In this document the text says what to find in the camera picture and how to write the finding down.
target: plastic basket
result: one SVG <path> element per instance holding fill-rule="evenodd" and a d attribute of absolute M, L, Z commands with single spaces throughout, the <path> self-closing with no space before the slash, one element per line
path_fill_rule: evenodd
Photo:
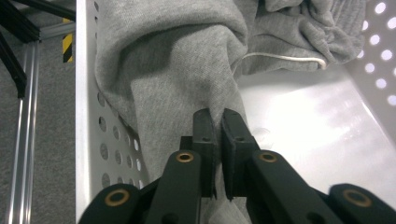
<path fill-rule="evenodd" d="M 103 187 L 146 185 L 138 136 L 96 86 L 100 6 L 78 1 L 76 77 L 77 220 Z M 312 187 L 348 182 L 396 207 L 396 2 L 369 1 L 358 59 L 316 73 L 242 77 L 247 121 L 259 145 L 285 156 Z"/>

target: gray garment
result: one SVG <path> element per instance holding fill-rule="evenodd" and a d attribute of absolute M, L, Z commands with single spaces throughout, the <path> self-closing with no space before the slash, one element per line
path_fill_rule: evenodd
<path fill-rule="evenodd" d="M 195 111 L 210 108 L 218 139 L 225 107 L 245 114 L 235 82 L 241 74 L 318 69 L 316 62 L 263 56 L 242 61 L 248 52 L 344 63 L 361 50 L 364 0 L 267 1 L 268 6 L 255 0 L 98 3 L 97 82 L 138 132 L 151 180 L 178 150 L 180 136 L 191 135 Z M 269 12 L 282 7 L 288 8 Z M 203 201 L 202 223 L 248 223 L 225 200 L 220 169 L 217 177 L 219 198 Z"/>

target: floor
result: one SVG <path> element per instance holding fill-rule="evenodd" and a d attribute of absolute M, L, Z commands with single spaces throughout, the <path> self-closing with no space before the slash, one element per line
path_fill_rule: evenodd
<path fill-rule="evenodd" d="M 76 8 L 75 0 L 53 1 Z M 35 25 L 62 18 L 32 8 L 21 10 Z M 22 62 L 23 44 L 1 30 Z M 35 129 L 35 169 L 31 223 L 75 223 L 75 61 L 63 63 L 62 37 L 39 44 L 39 80 Z M 0 63 L 0 222 L 5 222 L 13 163 L 19 100 L 9 72 Z"/>

